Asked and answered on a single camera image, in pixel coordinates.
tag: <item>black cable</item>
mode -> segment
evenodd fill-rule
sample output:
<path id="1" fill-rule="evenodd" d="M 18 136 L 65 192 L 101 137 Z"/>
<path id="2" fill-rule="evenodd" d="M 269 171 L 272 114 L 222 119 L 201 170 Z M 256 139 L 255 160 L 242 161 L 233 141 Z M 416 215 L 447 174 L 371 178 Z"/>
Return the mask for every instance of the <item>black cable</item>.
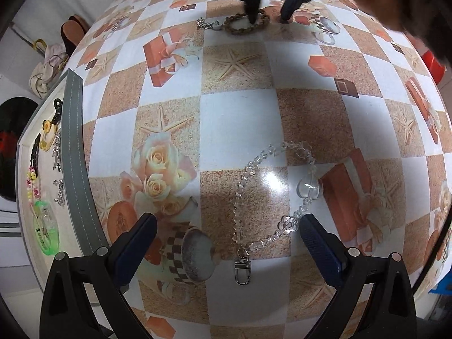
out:
<path id="1" fill-rule="evenodd" d="M 444 222 L 444 225 L 442 226 L 441 233 L 439 234 L 439 237 L 435 243 L 435 246 L 433 246 L 430 256 L 427 259 L 427 263 L 422 268 L 421 274 L 416 279 L 416 282 L 413 285 L 413 294 L 415 294 L 416 291 L 419 289 L 422 281 L 424 280 L 424 278 L 426 277 L 430 268 L 432 267 L 433 262 L 435 261 L 436 255 L 438 254 L 438 251 L 441 248 L 441 245 L 444 242 L 444 239 L 446 238 L 446 234 L 449 231 L 449 227 L 452 222 L 452 212 L 451 211 L 452 211 L 452 208 L 451 208 L 451 210 L 449 210 L 449 214 L 447 215 L 446 221 Z"/>

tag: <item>checkered tablecloth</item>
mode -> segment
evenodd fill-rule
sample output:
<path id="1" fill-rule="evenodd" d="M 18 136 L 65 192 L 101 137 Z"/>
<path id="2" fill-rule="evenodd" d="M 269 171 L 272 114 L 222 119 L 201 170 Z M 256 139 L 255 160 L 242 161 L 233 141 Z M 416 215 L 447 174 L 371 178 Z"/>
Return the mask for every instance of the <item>checkered tablecloth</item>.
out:
<path id="1" fill-rule="evenodd" d="M 234 281 L 230 200 L 269 144 L 308 141 L 324 185 L 311 212 L 348 246 L 401 253 L 412 283 L 441 230 L 451 123 L 413 46 L 350 0 L 313 0 L 279 24 L 283 1 L 262 0 L 265 30 L 232 36 L 196 20 L 222 22 L 243 11 L 236 0 L 118 0 L 67 65 L 84 80 L 84 152 L 107 238 L 143 212 L 159 219 L 127 293 L 154 337 L 302 338 L 333 296 L 297 235 L 252 256 L 249 285 Z M 249 242 L 297 210 L 307 176 L 290 152 L 262 166 L 242 206 Z M 424 288 L 449 260 L 445 247 Z M 197 284 L 171 281 L 171 264 Z"/>

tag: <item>silver clasp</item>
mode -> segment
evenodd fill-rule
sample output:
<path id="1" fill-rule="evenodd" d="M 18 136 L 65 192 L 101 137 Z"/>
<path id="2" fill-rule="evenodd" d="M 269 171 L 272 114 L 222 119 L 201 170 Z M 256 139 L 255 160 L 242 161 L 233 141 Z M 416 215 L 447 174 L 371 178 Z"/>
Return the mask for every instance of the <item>silver clasp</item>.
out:
<path id="1" fill-rule="evenodd" d="M 239 247 L 237 250 L 237 258 L 234 263 L 234 268 L 236 271 L 236 283 L 241 286 L 245 286 L 251 280 L 251 262 L 249 260 L 249 253 L 243 247 Z M 241 281 L 239 278 L 239 271 L 245 270 L 245 280 Z"/>

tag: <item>silver screw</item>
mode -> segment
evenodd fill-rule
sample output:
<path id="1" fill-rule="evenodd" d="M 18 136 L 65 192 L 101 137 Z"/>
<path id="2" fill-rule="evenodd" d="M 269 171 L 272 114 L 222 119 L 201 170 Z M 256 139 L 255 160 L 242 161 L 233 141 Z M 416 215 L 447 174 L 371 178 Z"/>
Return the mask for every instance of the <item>silver screw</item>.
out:
<path id="1" fill-rule="evenodd" d="M 360 254 L 360 251 L 356 247 L 349 248 L 349 255 L 351 255 L 353 257 L 357 257 L 357 256 L 359 256 L 359 254 Z"/>
<path id="2" fill-rule="evenodd" d="M 102 246 L 96 250 L 96 254 L 99 256 L 105 256 L 108 253 L 108 247 Z"/>
<path id="3" fill-rule="evenodd" d="M 391 257 L 396 260 L 396 261 L 400 261 L 402 259 L 401 255 L 397 252 L 394 252 Z"/>
<path id="4" fill-rule="evenodd" d="M 57 253 L 55 255 L 55 260 L 61 261 L 62 259 L 64 259 L 65 256 L 66 256 L 66 254 L 63 251 L 60 251 L 59 253 Z"/>

